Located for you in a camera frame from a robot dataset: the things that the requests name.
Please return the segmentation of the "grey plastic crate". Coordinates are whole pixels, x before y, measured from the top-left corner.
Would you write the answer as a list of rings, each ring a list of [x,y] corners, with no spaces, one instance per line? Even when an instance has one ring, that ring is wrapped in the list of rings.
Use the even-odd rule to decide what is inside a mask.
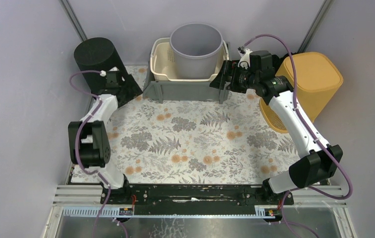
[[[149,64],[143,96],[159,103],[163,101],[215,101],[222,104],[227,100],[229,91],[211,88],[210,82],[155,81]]]

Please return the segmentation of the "grey round plastic bin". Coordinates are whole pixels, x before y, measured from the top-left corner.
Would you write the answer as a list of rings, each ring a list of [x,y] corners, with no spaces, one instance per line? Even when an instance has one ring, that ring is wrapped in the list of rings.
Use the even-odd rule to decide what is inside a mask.
[[[214,74],[219,52],[223,46],[222,34],[204,23],[188,23],[170,35],[178,79],[205,80]]]

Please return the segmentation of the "black ribbed waste bin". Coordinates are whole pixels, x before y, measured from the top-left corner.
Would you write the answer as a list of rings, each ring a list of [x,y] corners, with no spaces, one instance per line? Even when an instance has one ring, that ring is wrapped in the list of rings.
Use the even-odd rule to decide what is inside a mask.
[[[80,43],[75,48],[73,56],[81,71],[109,71],[117,67],[123,75],[128,74],[112,41],[103,37],[91,38]],[[106,79],[99,74],[84,73],[83,77],[93,94],[117,95],[120,92],[118,88],[105,91]]]

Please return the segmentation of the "yellow slatted waste basket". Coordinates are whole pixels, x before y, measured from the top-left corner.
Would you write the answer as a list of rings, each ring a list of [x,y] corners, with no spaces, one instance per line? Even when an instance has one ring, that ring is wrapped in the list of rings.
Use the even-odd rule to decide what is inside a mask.
[[[298,76],[298,103],[314,122],[343,83],[343,77],[329,58],[321,53],[306,52],[293,55]],[[283,60],[276,76],[285,76],[294,85],[293,69],[289,56]],[[288,133],[281,119],[266,105],[259,101],[262,115],[269,127],[279,133]]]

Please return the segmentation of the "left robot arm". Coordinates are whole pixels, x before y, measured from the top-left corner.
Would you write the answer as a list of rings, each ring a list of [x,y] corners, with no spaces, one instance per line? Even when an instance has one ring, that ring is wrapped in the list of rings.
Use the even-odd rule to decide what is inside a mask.
[[[97,176],[104,188],[112,189],[112,198],[120,204],[129,201],[131,191],[125,187],[125,175],[108,162],[111,158],[106,124],[120,107],[142,94],[132,75],[123,76],[116,67],[95,71],[106,80],[99,94],[87,92],[95,101],[87,114],[68,125],[70,158],[83,173]]]

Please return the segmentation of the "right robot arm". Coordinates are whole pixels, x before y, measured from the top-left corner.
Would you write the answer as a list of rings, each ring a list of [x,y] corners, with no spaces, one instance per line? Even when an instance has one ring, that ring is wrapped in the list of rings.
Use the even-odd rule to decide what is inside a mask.
[[[217,77],[210,83],[213,88],[227,83],[227,90],[246,93],[254,89],[264,103],[280,118],[291,136],[300,160],[287,171],[265,180],[261,197],[265,203],[274,204],[281,193],[295,188],[305,188],[331,178],[340,162],[343,151],[332,146],[314,127],[300,107],[294,88],[285,76],[275,76],[270,65],[264,68],[244,68],[225,60]]]

